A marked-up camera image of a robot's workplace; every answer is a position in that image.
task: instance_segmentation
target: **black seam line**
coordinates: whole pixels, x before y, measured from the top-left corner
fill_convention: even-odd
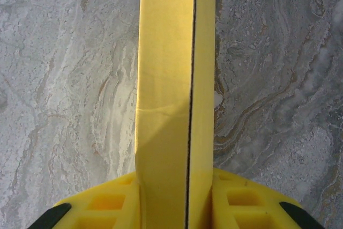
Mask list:
[[[189,123],[188,123],[188,152],[187,152],[187,175],[186,175],[186,203],[185,203],[185,222],[184,228],[188,229],[189,219],[189,187],[190,187],[190,158],[191,158],[191,132],[192,132],[192,109],[193,109],[193,83],[194,83],[194,53],[195,53],[195,35],[196,35],[196,11],[197,0],[193,0],[193,31],[192,31],[192,55],[191,55],[191,85],[189,101]]]

